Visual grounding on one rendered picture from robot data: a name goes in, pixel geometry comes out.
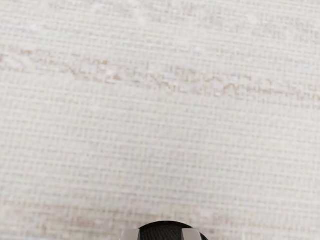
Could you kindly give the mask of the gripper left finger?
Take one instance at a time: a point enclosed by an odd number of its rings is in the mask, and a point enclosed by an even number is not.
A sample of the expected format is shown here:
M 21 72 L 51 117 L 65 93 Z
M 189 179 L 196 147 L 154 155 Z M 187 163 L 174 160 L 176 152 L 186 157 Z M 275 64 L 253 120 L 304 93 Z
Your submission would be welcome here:
M 140 229 L 124 229 L 120 234 L 119 240 L 140 240 Z

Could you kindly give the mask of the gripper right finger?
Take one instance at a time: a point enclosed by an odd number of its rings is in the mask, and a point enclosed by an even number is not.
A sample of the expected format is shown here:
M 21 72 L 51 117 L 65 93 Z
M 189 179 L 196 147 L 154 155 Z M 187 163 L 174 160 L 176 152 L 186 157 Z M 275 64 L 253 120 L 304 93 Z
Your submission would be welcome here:
M 201 240 L 201 234 L 194 228 L 183 228 L 181 230 L 181 240 Z

